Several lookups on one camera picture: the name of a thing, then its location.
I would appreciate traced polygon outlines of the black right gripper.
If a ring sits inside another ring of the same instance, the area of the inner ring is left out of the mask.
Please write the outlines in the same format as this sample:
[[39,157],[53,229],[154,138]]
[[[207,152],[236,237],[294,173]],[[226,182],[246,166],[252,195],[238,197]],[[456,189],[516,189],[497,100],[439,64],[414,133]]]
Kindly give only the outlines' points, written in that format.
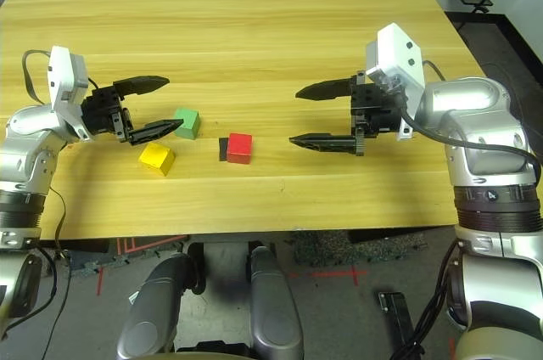
[[348,153],[363,156],[366,140],[380,133],[399,132],[401,115],[394,96],[380,86],[366,83],[364,74],[313,83],[300,89],[296,98],[312,101],[350,96],[351,135],[306,133],[290,137],[289,142],[318,152]]

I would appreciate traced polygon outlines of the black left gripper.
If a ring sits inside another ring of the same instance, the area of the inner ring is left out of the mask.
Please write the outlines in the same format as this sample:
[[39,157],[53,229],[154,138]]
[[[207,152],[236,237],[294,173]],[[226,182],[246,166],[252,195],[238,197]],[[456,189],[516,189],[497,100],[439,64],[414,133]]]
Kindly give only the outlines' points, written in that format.
[[120,142],[139,145],[160,139],[174,132],[183,119],[160,120],[132,130],[128,108],[121,101],[123,96],[151,93],[169,84],[163,76],[134,76],[113,82],[113,86],[95,88],[81,103],[82,120],[92,135],[111,133]]

